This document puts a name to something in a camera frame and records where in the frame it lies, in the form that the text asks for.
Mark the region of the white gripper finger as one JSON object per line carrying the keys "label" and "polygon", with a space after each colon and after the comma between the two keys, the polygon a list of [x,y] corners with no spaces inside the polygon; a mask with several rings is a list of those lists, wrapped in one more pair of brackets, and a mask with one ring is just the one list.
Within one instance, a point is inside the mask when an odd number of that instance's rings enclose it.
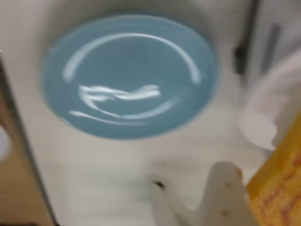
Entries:
{"label": "white gripper finger", "polygon": [[256,226],[242,170],[232,162],[215,163],[198,209],[200,226]]}

